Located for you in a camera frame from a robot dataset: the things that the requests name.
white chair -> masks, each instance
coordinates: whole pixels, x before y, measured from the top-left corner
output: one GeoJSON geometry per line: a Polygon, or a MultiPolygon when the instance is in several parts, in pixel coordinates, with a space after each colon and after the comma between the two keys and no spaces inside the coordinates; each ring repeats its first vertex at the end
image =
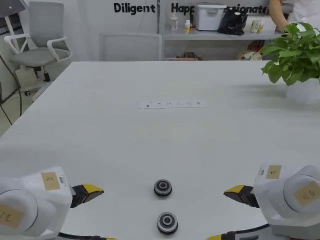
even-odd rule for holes
{"type": "Polygon", "coordinates": [[[15,53],[10,59],[11,62],[27,67],[43,68],[47,83],[36,93],[36,99],[51,84],[46,66],[70,59],[73,52],[64,35],[63,3],[31,1],[28,10],[30,33],[6,36],[4,40],[15,53]],[[25,42],[21,50],[18,50],[13,45],[13,40],[20,38],[25,38],[25,42]],[[37,48],[24,51],[29,41],[32,41],[37,48]]]}
{"type": "Polygon", "coordinates": [[[160,34],[100,34],[101,62],[162,61],[163,41],[160,34]]]}

bottle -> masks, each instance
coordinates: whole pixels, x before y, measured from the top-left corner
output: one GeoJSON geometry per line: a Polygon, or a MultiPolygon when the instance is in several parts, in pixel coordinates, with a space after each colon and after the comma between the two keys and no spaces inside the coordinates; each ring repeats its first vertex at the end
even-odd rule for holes
{"type": "Polygon", "coordinates": [[[260,24],[257,33],[260,34],[263,29],[264,29],[264,26],[260,24]]]}
{"type": "Polygon", "coordinates": [[[172,12],[170,20],[171,20],[171,30],[177,31],[178,30],[178,17],[176,16],[175,12],[172,12]]]}
{"type": "Polygon", "coordinates": [[[190,20],[186,20],[184,24],[184,33],[189,34],[190,33],[190,20]]]}

sticker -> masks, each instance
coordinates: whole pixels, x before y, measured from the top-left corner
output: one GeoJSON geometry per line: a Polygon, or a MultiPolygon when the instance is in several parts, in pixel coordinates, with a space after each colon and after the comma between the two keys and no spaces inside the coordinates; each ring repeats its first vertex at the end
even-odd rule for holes
{"type": "Polygon", "coordinates": [[[270,165],[268,172],[265,175],[266,179],[279,179],[281,172],[281,165],[270,165]]]}
{"type": "Polygon", "coordinates": [[[0,204],[0,224],[16,229],[24,216],[25,214],[22,211],[0,204]]]}
{"type": "Polygon", "coordinates": [[[60,189],[58,178],[55,172],[42,172],[42,180],[45,190],[57,190],[60,189]]]}
{"type": "Polygon", "coordinates": [[[312,181],[294,193],[295,199],[301,206],[306,206],[320,198],[320,187],[312,181]]]}

chair backrest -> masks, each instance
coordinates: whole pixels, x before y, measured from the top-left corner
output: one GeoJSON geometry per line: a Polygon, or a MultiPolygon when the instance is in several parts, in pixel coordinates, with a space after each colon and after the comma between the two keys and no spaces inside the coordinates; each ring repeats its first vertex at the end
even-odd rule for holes
{"type": "MultiPolygon", "coordinates": [[[[31,1],[29,3],[30,37],[39,48],[47,47],[49,40],[64,37],[64,4],[57,2],[31,1]]],[[[68,49],[63,42],[54,48],[68,49]]]]}
{"type": "Polygon", "coordinates": [[[161,61],[162,36],[149,33],[100,34],[102,62],[161,61]]]}

shelf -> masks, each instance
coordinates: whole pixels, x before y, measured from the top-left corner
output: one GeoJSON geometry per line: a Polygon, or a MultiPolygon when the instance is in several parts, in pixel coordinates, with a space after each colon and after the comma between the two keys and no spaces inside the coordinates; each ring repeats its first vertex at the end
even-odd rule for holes
{"type": "Polygon", "coordinates": [[[166,41],[183,40],[183,41],[205,41],[205,40],[270,40],[281,36],[281,33],[275,31],[262,31],[261,33],[245,32],[242,36],[228,35],[216,31],[199,31],[191,29],[189,34],[183,31],[171,32],[166,30],[163,36],[166,41]]]}

